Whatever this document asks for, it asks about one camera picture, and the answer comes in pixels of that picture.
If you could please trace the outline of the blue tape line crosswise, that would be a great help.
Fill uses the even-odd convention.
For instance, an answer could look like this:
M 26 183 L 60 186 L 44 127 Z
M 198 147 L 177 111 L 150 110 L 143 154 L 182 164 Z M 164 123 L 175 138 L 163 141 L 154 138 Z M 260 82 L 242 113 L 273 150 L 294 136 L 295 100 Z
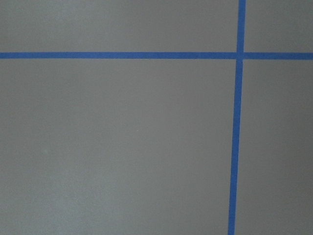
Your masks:
M 268 59 L 312 60 L 297 52 L 2 52 L 1 59 Z

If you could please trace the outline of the blue tape line lengthwise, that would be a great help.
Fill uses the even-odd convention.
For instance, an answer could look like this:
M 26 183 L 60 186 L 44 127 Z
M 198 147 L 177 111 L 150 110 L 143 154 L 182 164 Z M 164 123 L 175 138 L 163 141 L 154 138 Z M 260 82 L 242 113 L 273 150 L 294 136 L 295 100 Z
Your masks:
M 235 234 L 235 222 L 236 222 L 237 181 L 238 181 L 242 82 L 243 82 L 243 60 L 244 60 L 244 44 L 245 44 L 245 20 L 246 20 L 246 1 L 239 0 L 238 22 L 237 22 L 237 46 L 236 46 L 236 68 L 235 68 L 235 85 L 234 85 L 231 168 L 230 168 L 230 188 L 229 188 L 228 229 L 227 229 L 227 233 L 229 235 Z

